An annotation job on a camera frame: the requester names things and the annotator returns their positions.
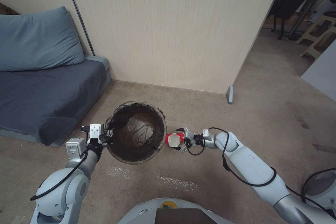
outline trash can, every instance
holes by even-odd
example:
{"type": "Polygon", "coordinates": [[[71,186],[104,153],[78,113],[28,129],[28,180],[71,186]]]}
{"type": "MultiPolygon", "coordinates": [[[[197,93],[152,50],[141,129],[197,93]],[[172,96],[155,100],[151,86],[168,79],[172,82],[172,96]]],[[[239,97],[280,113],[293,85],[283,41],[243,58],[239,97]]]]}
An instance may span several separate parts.
{"type": "Polygon", "coordinates": [[[106,146],[111,155],[131,165],[154,157],[167,133],[162,111],[145,101],[121,104],[107,119],[105,130],[112,130],[112,139],[106,146]]]}

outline gray cushion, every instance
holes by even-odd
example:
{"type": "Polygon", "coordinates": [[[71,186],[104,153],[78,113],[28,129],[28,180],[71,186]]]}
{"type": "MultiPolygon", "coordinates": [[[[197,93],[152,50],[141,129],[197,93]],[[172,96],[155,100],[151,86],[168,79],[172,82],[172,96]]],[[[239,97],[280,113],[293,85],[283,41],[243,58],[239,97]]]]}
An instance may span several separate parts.
{"type": "Polygon", "coordinates": [[[65,7],[26,15],[0,15],[0,71],[24,71],[84,61],[65,7]]]}

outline blue sofa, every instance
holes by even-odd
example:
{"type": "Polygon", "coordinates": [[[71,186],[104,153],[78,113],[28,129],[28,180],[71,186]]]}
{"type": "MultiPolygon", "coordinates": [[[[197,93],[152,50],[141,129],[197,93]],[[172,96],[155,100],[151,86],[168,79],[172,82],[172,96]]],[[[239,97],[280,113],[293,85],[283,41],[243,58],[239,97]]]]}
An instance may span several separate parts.
{"type": "Polygon", "coordinates": [[[111,81],[64,7],[0,15],[0,135],[60,146],[111,81]]]}

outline cable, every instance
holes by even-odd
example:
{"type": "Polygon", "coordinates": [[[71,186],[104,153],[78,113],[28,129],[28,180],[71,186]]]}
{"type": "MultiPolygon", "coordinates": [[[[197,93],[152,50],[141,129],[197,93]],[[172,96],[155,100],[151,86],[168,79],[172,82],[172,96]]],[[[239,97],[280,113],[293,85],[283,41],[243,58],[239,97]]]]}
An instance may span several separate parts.
{"type": "Polygon", "coordinates": [[[199,154],[201,154],[201,153],[204,151],[204,149],[205,149],[205,140],[204,140],[204,139],[203,139],[203,149],[202,149],[199,153],[197,153],[197,154],[192,153],[192,152],[189,150],[189,148],[187,147],[187,151],[188,151],[191,155],[193,155],[193,156],[198,156],[199,154]]]}
{"type": "MultiPolygon", "coordinates": [[[[299,196],[299,197],[302,197],[301,194],[295,192],[295,191],[294,191],[293,189],[291,189],[289,186],[286,185],[286,188],[287,188],[289,191],[291,191],[292,193],[294,193],[295,195],[297,195],[297,196],[299,196]]],[[[327,210],[326,210],[323,206],[321,206],[320,204],[318,204],[317,202],[315,202],[315,201],[313,201],[313,200],[311,200],[311,199],[309,199],[309,198],[307,198],[307,197],[304,197],[304,198],[305,198],[306,200],[308,200],[308,201],[314,203],[315,205],[317,205],[317,206],[318,206],[319,208],[321,208],[323,211],[327,212],[327,210]]]]}
{"type": "Polygon", "coordinates": [[[65,176],[64,179],[62,179],[60,182],[58,182],[56,185],[54,185],[53,187],[51,187],[49,190],[39,194],[39,195],[34,195],[33,197],[31,197],[29,200],[30,201],[34,201],[34,200],[37,200],[45,195],[47,195],[48,193],[50,193],[51,191],[55,190],[57,187],[59,187],[65,180],[67,180],[74,172],[75,170],[77,170],[77,168],[84,162],[84,160],[87,158],[88,156],[88,152],[85,151],[85,156],[84,158],[72,169],[71,172],[69,172],[69,174],[67,176],[65,176]]]}
{"type": "Polygon", "coordinates": [[[303,45],[304,45],[304,44],[297,44],[297,43],[290,42],[289,40],[284,39],[284,38],[282,38],[282,39],[283,39],[284,41],[290,43],[290,44],[294,44],[294,45],[297,45],[297,46],[303,46],[303,45]]]}
{"type": "MultiPolygon", "coordinates": [[[[267,29],[267,30],[273,30],[273,28],[266,28],[266,27],[262,27],[262,29],[267,29]]],[[[297,43],[293,43],[293,42],[290,42],[289,40],[287,40],[287,39],[284,39],[284,38],[282,38],[282,40],[284,40],[284,41],[286,41],[286,42],[288,42],[288,43],[290,43],[290,44],[294,44],[294,45],[297,45],[297,46],[307,46],[307,45],[305,45],[305,44],[297,44],[297,43]]]]}
{"type": "MultiPolygon", "coordinates": [[[[270,184],[270,183],[275,179],[275,177],[277,176],[277,171],[276,171],[273,167],[270,167],[270,168],[274,171],[274,175],[273,175],[273,177],[272,177],[268,182],[266,182],[266,183],[264,183],[264,184],[251,184],[251,183],[248,183],[248,182],[244,181],[242,178],[240,178],[237,174],[235,174],[235,173],[230,169],[230,167],[228,166],[228,164],[227,164],[227,162],[226,162],[226,159],[225,159],[225,157],[224,157],[224,152],[225,152],[226,146],[227,146],[228,141],[229,141],[229,133],[228,133],[227,131],[223,130],[223,129],[216,128],[216,127],[211,127],[211,128],[209,128],[209,130],[211,130],[211,129],[217,129],[217,130],[223,131],[223,132],[225,132],[225,133],[227,134],[226,143],[225,143],[225,146],[224,146],[224,149],[223,149],[223,153],[222,153],[223,166],[224,166],[224,168],[225,168],[226,170],[228,170],[229,172],[231,172],[237,179],[239,179],[241,182],[243,182],[243,183],[245,183],[245,184],[247,184],[247,185],[249,185],[249,186],[253,186],[253,187],[262,187],[262,186],[266,186],[266,185],[270,184]]],[[[330,168],[330,169],[326,169],[326,170],[323,170],[323,171],[319,171],[319,172],[316,172],[316,173],[312,174],[311,176],[309,176],[309,178],[305,181],[305,183],[304,183],[303,186],[302,186],[301,194],[295,192],[293,189],[291,189],[291,188],[290,188],[289,186],[287,186],[287,185],[286,185],[286,188],[287,188],[289,191],[291,191],[292,193],[294,193],[295,195],[301,197],[303,203],[306,203],[306,200],[308,200],[308,201],[314,203],[314,204],[315,204],[316,206],[318,206],[319,208],[321,208],[324,212],[326,212],[327,214],[329,214],[329,213],[327,212],[327,210],[326,210],[323,206],[321,206],[321,205],[318,204],[317,202],[315,202],[315,201],[313,201],[313,200],[311,200],[311,199],[305,197],[305,194],[306,194],[306,193],[305,193],[305,186],[307,185],[308,181],[309,181],[312,177],[314,177],[315,175],[320,174],[320,173],[323,173],[323,172],[328,172],[328,171],[331,171],[331,170],[336,170],[336,168],[330,168]]]]}
{"type": "Polygon", "coordinates": [[[320,174],[320,173],[323,173],[323,172],[329,172],[331,170],[336,170],[336,168],[330,168],[330,169],[315,172],[306,179],[306,181],[303,183],[303,186],[301,188],[301,195],[300,195],[301,201],[303,203],[306,203],[306,200],[308,199],[308,198],[305,197],[305,195],[306,195],[306,185],[308,184],[308,181],[311,180],[312,177],[316,176],[317,174],[320,174]]]}
{"type": "Polygon", "coordinates": [[[225,133],[227,134],[226,143],[225,143],[225,145],[224,145],[224,149],[223,149],[223,153],[222,153],[223,166],[224,166],[224,168],[225,168],[227,171],[231,172],[237,179],[239,179],[239,180],[240,180],[241,182],[243,182],[244,184],[247,184],[247,185],[249,185],[249,186],[253,186],[253,187],[267,186],[268,184],[270,184],[270,183],[273,182],[273,180],[274,180],[275,177],[277,176],[277,171],[276,171],[273,167],[270,167],[270,168],[274,171],[273,177],[272,177],[269,181],[267,181],[267,182],[265,182],[265,183],[263,183],[263,184],[251,184],[251,183],[249,183],[249,182],[246,182],[246,181],[243,180],[242,178],[240,178],[237,174],[235,174],[235,173],[231,170],[231,168],[228,166],[228,164],[227,164],[227,162],[226,162],[226,159],[225,159],[225,157],[224,157],[224,153],[225,153],[225,150],[226,150],[226,146],[228,145],[228,142],[229,142],[229,133],[228,133],[227,131],[223,130],[223,129],[216,128],[216,127],[211,127],[211,128],[209,128],[209,130],[211,130],[211,129],[220,130],[220,131],[223,131],[223,132],[225,132],[225,133]]]}

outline beige carpet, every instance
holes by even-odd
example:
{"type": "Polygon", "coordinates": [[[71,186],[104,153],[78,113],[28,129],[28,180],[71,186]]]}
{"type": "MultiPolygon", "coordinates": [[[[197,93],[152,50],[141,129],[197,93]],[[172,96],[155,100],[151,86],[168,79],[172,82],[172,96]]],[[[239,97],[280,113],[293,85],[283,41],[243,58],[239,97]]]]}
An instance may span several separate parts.
{"type": "MultiPolygon", "coordinates": [[[[168,132],[183,126],[198,133],[211,126],[234,132],[276,168],[287,185],[299,190],[311,173],[336,163],[336,154],[329,153],[329,146],[336,147],[336,103],[299,77],[309,66],[309,60],[299,57],[304,50],[263,29],[234,85],[233,105],[222,94],[113,81],[81,125],[105,122],[125,101],[148,101],[166,115],[168,132]]],[[[79,130],[71,135],[79,136],[79,130]]],[[[1,136],[0,143],[0,222],[29,223],[35,208],[30,196],[64,167],[67,152],[64,146],[1,136]]],[[[157,197],[192,201],[235,223],[284,223],[223,168],[220,151],[206,149],[195,157],[166,145],[152,160],[136,166],[120,163],[104,150],[79,223],[117,223],[136,204],[157,197]],[[160,177],[177,182],[163,183],[160,177]]]]}

